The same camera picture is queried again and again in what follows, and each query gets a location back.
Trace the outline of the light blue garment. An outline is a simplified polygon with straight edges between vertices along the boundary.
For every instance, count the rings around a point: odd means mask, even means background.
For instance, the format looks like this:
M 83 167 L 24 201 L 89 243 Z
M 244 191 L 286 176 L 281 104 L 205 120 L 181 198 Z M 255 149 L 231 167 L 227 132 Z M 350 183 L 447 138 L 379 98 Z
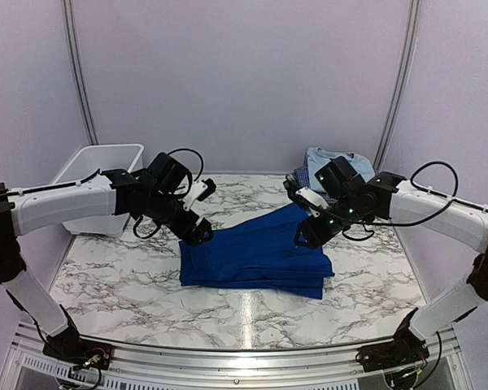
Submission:
M 344 157 L 351 166 L 363 177 L 365 182 L 371 180 L 375 171 L 371 162 L 364 156 L 356 153 L 330 152 L 321 147 L 310 147 L 307 149 L 307 170 L 309 177 L 309 188 L 315 192 L 323 193 L 324 189 L 315 177 L 315 174 L 330 161 Z

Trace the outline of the blue checked shirt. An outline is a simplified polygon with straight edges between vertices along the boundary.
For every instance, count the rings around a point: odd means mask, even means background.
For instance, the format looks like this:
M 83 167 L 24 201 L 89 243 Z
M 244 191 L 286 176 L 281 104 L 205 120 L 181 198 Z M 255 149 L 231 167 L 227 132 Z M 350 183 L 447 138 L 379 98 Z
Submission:
M 308 188 L 318 195 L 322 196 L 328 204 L 333 204 L 337 201 L 336 199 L 331 198 L 323 190 L 313 189 L 311 187 L 310 176 L 307 166 L 297 167 L 292 172 L 286 174 L 283 185 L 289 196 L 298 189 Z

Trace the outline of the dark blue garment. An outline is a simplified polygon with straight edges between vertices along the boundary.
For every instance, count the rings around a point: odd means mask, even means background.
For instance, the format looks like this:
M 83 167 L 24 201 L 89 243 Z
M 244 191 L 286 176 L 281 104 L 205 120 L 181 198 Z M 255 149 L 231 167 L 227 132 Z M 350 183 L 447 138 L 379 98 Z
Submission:
M 294 243 L 307 217 L 291 204 L 234 227 L 217 230 L 200 246 L 180 243 L 183 286 L 273 289 L 320 300 L 333 266 L 323 249 Z

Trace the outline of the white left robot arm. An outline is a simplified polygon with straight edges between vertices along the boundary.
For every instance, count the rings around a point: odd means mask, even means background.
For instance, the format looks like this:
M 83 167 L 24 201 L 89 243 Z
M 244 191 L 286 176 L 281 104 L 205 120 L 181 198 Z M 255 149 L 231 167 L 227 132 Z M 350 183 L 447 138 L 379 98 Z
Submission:
M 0 182 L 0 287 L 54 339 L 68 361 L 86 355 L 86 343 L 72 332 L 70 319 L 47 291 L 42 267 L 53 270 L 50 256 L 63 252 L 69 234 L 62 225 L 88 217 L 128 216 L 149 219 L 188 245 L 212 238 L 211 224 L 194 204 L 216 190 L 211 179 L 194 174 L 160 153 L 135 172 L 98 168 L 89 175 L 58 184 L 11 188 Z

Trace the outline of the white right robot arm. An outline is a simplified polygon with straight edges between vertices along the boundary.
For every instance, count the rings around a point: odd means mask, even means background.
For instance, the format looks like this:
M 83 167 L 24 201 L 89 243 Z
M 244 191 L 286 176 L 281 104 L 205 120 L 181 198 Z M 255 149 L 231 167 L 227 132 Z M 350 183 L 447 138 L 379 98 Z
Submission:
M 393 228 L 430 294 L 387 345 L 393 363 L 405 363 L 418 342 L 488 304 L 488 205 L 460 198 L 457 186 L 442 193 L 418 184 L 414 176 L 382 171 L 365 180 L 344 158 L 315 177 L 331 203 L 308 187 L 285 182 L 290 199 L 308 213 L 295 243 L 316 249 L 355 225 Z

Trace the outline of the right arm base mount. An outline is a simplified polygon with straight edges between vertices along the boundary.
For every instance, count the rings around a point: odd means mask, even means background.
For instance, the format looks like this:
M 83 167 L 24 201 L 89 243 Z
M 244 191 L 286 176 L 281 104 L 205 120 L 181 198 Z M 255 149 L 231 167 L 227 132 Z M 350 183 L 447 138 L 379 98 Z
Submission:
M 410 322 L 416 312 L 417 308 L 406 315 L 393 334 L 392 341 L 369 344 L 359 348 L 355 360 L 363 367 L 364 372 L 423 362 L 429 357 L 426 342 L 410 331 Z

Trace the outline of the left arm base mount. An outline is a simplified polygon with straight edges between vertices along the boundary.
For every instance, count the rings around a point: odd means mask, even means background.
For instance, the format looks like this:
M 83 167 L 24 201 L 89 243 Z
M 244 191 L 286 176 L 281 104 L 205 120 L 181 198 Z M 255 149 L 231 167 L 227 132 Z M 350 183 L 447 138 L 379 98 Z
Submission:
M 64 311 L 68 326 L 57 336 L 46 336 L 43 353 L 46 356 L 70 362 L 80 369 L 88 362 L 100 370 L 107 370 L 111 363 L 113 346 L 108 343 L 84 339 L 70 315 Z

